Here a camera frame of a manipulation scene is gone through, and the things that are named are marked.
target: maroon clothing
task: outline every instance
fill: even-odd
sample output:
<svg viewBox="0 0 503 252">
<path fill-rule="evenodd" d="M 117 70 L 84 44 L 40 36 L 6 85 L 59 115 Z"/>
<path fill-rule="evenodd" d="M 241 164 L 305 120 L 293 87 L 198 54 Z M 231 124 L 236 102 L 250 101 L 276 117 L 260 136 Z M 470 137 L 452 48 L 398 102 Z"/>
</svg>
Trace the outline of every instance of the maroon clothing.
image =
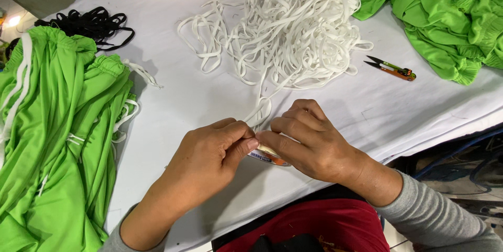
<svg viewBox="0 0 503 252">
<path fill-rule="evenodd" d="M 248 251 L 261 235 L 276 243 L 303 233 L 316 237 L 325 251 L 389 252 L 376 211 L 368 203 L 354 199 L 292 205 L 216 252 Z"/>
</svg>

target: gray long-sleeve shirt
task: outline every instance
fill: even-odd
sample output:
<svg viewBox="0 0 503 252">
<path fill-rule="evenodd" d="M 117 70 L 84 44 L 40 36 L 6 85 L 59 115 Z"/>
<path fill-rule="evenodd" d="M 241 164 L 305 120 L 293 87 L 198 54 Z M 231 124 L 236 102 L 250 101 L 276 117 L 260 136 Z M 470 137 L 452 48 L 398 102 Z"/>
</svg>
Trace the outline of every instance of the gray long-sleeve shirt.
<svg viewBox="0 0 503 252">
<path fill-rule="evenodd" d="M 398 198 L 375 210 L 414 243 L 415 251 L 503 251 L 501 239 L 481 219 L 410 176 L 402 173 L 402 177 L 403 189 Z M 120 224 L 101 252 L 136 251 L 124 244 L 119 228 Z M 165 242 L 149 252 L 164 251 Z"/>
</svg>

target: black blade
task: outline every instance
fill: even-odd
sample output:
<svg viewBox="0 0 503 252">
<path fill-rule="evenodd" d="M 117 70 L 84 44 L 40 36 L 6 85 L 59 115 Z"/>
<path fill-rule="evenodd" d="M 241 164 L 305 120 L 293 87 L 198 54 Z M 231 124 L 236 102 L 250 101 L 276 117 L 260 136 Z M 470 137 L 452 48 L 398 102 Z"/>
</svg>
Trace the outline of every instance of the black blade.
<svg viewBox="0 0 503 252">
<path fill-rule="evenodd" d="M 375 67 L 375 68 L 381 69 L 381 66 L 379 65 L 379 63 L 368 62 L 368 61 L 363 61 L 363 62 L 365 62 L 365 63 L 367 63 L 368 65 L 373 66 L 373 67 Z"/>
<path fill-rule="evenodd" d="M 371 56 L 367 56 L 367 57 L 368 57 L 369 59 L 371 59 L 371 60 L 373 60 L 373 61 L 377 62 L 377 63 L 383 63 L 383 62 L 384 62 L 383 60 L 380 60 L 380 59 L 378 59 L 378 58 L 374 58 L 374 57 L 371 57 Z"/>
</svg>

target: scissors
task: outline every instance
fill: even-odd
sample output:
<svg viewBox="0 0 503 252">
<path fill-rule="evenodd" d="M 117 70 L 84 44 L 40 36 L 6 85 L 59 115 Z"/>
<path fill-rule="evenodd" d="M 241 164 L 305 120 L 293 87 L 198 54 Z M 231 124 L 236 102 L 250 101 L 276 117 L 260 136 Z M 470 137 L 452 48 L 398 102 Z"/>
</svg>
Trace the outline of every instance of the scissors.
<svg viewBox="0 0 503 252">
<path fill-rule="evenodd" d="M 378 58 L 374 58 L 371 56 L 367 57 L 374 61 L 374 62 L 363 61 L 369 64 L 370 66 L 381 69 L 382 71 L 387 72 L 389 74 L 393 74 L 394 76 L 400 77 L 403 80 L 414 81 L 415 79 L 415 74 L 412 73 L 412 70 L 408 68 L 399 68 L 398 66 L 395 66 L 389 62 L 385 62 Z"/>
</svg>

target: white table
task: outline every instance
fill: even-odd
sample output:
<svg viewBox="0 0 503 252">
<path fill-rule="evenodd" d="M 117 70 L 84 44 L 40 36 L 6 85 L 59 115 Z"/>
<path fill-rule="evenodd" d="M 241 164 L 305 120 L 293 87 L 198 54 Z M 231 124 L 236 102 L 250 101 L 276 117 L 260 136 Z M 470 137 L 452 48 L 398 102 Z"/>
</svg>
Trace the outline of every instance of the white table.
<svg viewBox="0 0 503 252">
<path fill-rule="evenodd" d="M 253 108 L 256 87 L 240 82 L 229 57 L 204 75 L 200 61 L 177 36 L 179 20 L 205 12 L 208 0 L 77 0 L 70 9 L 85 12 L 104 6 L 124 12 L 135 29 L 131 43 L 117 50 L 144 66 L 165 88 L 146 87 L 134 75 L 134 93 L 142 110 L 119 145 L 120 162 L 110 203 L 111 230 L 161 175 L 185 133 L 226 117 L 244 118 Z M 482 68 L 475 82 L 462 86 L 442 80 L 412 48 L 389 5 L 374 17 L 353 20 L 374 50 L 352 53 L 359 73 L 342 75 L 320 89 L 281 91 L 273 97 L 273 115 L 295 99 L 313 98 L 352 145 L 378 161 L 410 155 L 440 142 L 503 122 L 503 72 Z M 127 33 L 111 40 L 120 43 Z M 363 63 L 373 55 L 418 76 L 400 80 Z M 267 85 L 272 91 L 272 84 Z M 247 157 L 228 188 L 175 223 L 167 251 L 180 251 L 221 236 L 296 198 L 328 184 L 293 167 L 273 166 Z"/>
</svg>

